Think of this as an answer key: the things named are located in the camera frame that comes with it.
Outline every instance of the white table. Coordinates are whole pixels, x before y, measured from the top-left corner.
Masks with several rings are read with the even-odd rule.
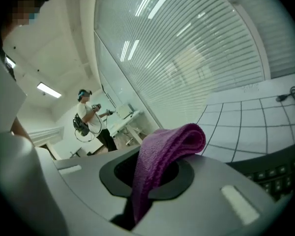
[[[130,125],[130,122],[132,122],[135,118],[137,118],[141,113],[142,111],[135,111],[132,115],[129,115],[125,119],[107,127],[110,132],[110,135],[113,137],[119,131],[123,130],[126,127],[129,130],[130,134],[133,136],[133,138],[136,139],[139,144],[142,144],[142,139],[139,137],[139,135],[136,133],[133,127],[131,127]]]

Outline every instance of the window blinds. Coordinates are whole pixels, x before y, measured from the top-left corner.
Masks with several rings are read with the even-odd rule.
[[[253,36],[227,0],[97,0],[94,25],[164,128],[197,122],[214,91],[264,80]]]

